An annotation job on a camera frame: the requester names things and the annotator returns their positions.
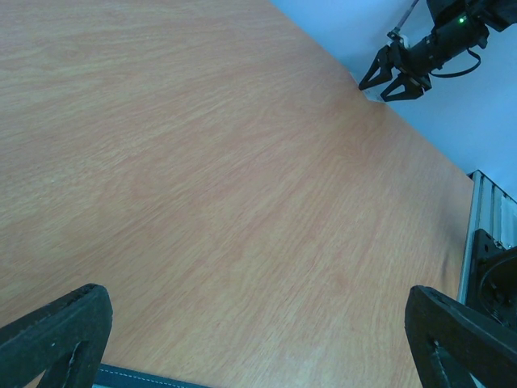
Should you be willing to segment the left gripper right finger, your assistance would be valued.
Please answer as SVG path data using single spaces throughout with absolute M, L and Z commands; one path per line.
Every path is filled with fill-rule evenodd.
M 410 289 L 405 331 L 423 387 L 516 386 L 516 332 L 432 287 Z

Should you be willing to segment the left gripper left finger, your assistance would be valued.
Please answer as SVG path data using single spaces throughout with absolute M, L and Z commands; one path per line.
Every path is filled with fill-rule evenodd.
M 1 328 L 1 386 L 91 387 L 112 327 L 102 285 L 87 284 Z

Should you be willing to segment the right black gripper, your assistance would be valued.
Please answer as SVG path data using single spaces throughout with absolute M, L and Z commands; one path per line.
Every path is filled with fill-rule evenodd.
M 381 48 L 367 73 L 359 82 L 359 89 L 365 91 L 379 86 L 393 78 L 393 68 L 398 76 L 380 94 L 384 101 L 414 100 L 431 89 L 430 70 L 420 68 L 419 58 L 413 56 L 398 42 Z

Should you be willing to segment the blue card holder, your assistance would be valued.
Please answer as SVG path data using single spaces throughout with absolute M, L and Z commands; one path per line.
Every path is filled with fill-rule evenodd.
M 93 387 L 114 388 L 206 388 L 206 386 L 101 364 Z

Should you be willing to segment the white blossom credit card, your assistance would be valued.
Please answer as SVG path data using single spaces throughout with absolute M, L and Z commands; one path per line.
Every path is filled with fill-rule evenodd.
M 368 89 L 368 90 L 363 91 L 363 93 L 364 93 L 365 97 L 372 102 L 378 102 L 378 103 L 384 102 L 384 100 L 381 98 L 380 94 L 375 90 Z

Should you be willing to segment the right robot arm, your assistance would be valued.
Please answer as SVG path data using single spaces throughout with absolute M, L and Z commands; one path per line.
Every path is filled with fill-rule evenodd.
M 429 35 L 410 46 L 401 29 L 416 5 L 412 2 L 398 24 L 388 32 L 391 42 L 377 52 L 359 82 L 362 91 L 386 84 L 380 93 L 384 102 L 422 97 L 432 88 L 432 77 L 456 78 L 473 72 L 481 65 L 481 56 L 473 47 L 486 47 L 490 28 L 503 32 L 516 23 L 515 1 L 428 1 L 427 9 L 434 26 Z M 456 73 L 436 73 L 463 52 L 477 63 Z

